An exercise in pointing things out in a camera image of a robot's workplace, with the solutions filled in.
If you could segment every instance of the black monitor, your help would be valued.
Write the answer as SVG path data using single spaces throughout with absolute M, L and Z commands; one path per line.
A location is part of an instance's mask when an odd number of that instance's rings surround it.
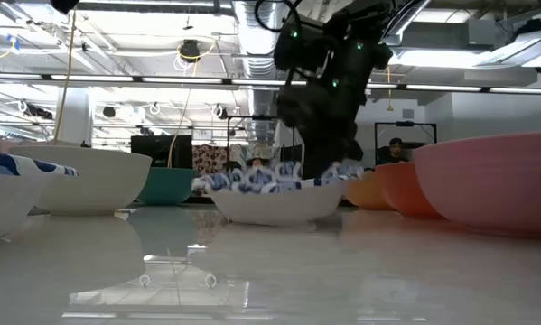
M 132 153 L 152 157 L 152 167 L 167 167 L 173 135 L 132 136 Z M 191 135 L 178 135 L 172 151 L 172 167 L 192 169 Z

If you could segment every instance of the teal bowl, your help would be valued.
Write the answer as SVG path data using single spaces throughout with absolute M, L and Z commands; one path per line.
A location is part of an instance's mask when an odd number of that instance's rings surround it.
M 152 167 L 137 200 L 146 206 L 178 205 L 190 197 L 195 175 L 191 169 Z

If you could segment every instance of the man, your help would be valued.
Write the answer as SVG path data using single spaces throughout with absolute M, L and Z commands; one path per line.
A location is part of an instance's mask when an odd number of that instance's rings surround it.
M 388 143 L 388 154 L 381 155 L 378 164 L 401 162 L 408 162 L 408 159 L 403 157 L 403 140 L 394 138 Z

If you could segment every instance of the blue and white cloth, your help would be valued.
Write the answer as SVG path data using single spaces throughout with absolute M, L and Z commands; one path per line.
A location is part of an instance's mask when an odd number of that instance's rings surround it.
M 244 194 L 284 193 L 310 187 L 324 186 L 335 181 L 357 179 L 362 167 L 333 164 L 321 178 L 302 180 L 302 165 L 299 162 L 280 162 L 273 167 L 235 169 L 202 176 L 194 180 L 194 190 L 207 192 L 234 191 Z
M 78 171 L 71 167 L 0 153 L 0 175 L 22 176 L 40 172 L 78 176 Z

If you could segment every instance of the glossy tabletop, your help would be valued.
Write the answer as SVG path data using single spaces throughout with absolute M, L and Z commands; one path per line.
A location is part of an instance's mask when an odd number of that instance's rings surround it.
M 0 239 L 0 325 L 541 324 L 541 241 L 341 210 L 228 223 L 213 207 L 33 216 Z

